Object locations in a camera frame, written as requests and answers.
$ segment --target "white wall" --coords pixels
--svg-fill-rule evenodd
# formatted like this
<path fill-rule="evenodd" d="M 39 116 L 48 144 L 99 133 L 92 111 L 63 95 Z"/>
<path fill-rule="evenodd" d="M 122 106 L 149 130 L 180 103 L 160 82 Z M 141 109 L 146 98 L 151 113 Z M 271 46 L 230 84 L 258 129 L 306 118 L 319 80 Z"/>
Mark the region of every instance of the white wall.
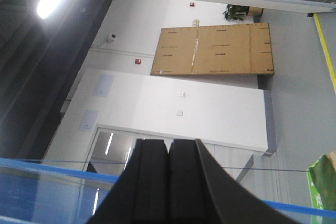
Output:
<path fill-rule="evenodd" d="M 101 73 L 115 75 L 107 98 L 92 95 Z M 86 160 L 94 130 L 78 130 L 85 110 L 99 111 L 96 125 L 260 152 L 268 147 L 263 90 L 88 69 L 45 159 Z"/>
<path fill-rule="evenodd" d="M 190 2 L 196 6 L 189 7 Z M 190 0 L 113 0 L 68 99 L 86 68 L 149 75 L 163 27 L 192 26 L 193 19 L 199 19 L 201 26 L 253 22 L 251 17 L 243 22 L 227 21 L 222 15 L 225 9 L 226 4 Z M 110 44 L 106 43 L 108 33 L 117 36 Z M 142 60 L 141 65 L 134 65 L 136 58 Z M 198 81 L 257 88 L 256 75 L 207 77 Z"/>

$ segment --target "gray floor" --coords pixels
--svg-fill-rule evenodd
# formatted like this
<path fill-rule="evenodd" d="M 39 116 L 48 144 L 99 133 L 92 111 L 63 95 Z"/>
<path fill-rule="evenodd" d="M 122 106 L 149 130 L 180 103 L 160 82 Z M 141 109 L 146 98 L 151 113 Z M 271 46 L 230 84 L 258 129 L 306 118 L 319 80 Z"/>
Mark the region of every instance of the gray floor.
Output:
<path fill-rule="evenodd" d="M 336 13 L 320 18 L 323 27 L 335 27 Z M 280 167 L 306 170 L 322 154 L 336 151 L 336 95 L 314 19 L 265 10 L 261 22 L 270 25 L 275 75 L 264 78 L 264 85 L 271 90 L 278 152 L 282 154 L 262 157 L 259 166 L 279 162 L 283 163 Z M 335 41 L 335 37 L 327 32 L 328 41 Z M 286 174 L 289 203 L 310 206 L 306 174 Z M 258 189 L 254 188 L 254 193 L 258 194 Z"/>

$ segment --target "glass railing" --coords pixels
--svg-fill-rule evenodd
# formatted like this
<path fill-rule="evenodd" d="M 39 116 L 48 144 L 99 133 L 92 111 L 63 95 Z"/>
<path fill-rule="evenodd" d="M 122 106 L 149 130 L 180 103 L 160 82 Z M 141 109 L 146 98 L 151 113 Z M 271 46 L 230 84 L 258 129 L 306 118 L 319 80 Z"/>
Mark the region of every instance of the glass railing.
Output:
<path fill-rule="evenodd" d="M 258 183 L 261 172 L 272 173 L 268 174 L 270 178 L 282 178 L 284 171 L 250 170 L 243 184 Z M 86 223 L 117 180 L 118 176 L 0 158 L 0 223 Z M 264 181 L 258 190 L 266 191 L 270 186 L 267 183 L 274 181 Z M 300 223 L 336 223 L 334 211 L 274 202 L 267 195 L 252 193 Z"/>

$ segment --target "green plant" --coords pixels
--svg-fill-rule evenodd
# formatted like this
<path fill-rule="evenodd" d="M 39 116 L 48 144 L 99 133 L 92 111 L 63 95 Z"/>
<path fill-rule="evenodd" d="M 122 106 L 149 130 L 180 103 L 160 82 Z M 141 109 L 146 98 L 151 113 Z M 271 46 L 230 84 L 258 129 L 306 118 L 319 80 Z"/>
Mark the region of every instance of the green plant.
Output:
<path fill-rule="evenodd" d="M 234 20 L 244 20 L 242 17 L 246 16 L 249 10 L 249 6 L 243 5 L 227 5 L 226 11 L 222 14 L 224 15 L 225 19 L 234 19 Z"/>

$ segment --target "security camera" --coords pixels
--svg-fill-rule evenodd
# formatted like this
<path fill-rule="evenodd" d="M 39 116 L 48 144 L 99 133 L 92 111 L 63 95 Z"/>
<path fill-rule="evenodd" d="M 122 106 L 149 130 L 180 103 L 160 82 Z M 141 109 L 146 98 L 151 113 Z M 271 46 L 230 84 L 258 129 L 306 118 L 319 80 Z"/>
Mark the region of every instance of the security camera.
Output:
<path fill-rule="evenodd" d="M 108 43 L 112 43 L 114 42 L 114 40 L 116 39 L 116 35 L 115 34 L 107 34 L 107 42 Z"/>

